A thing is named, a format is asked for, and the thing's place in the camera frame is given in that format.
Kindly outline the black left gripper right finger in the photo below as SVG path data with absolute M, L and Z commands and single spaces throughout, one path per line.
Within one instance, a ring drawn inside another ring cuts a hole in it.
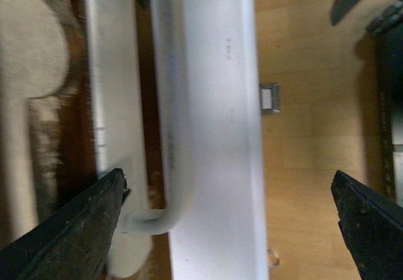
M 331 192 L 360 277 L 402 279 L 402 207 L 340 170 Z

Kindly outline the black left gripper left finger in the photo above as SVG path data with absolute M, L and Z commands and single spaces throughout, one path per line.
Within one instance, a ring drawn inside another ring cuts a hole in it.
M 122 169 L 107 173 L 1 250 L 1 279 L 99 279 L 127 197 Z

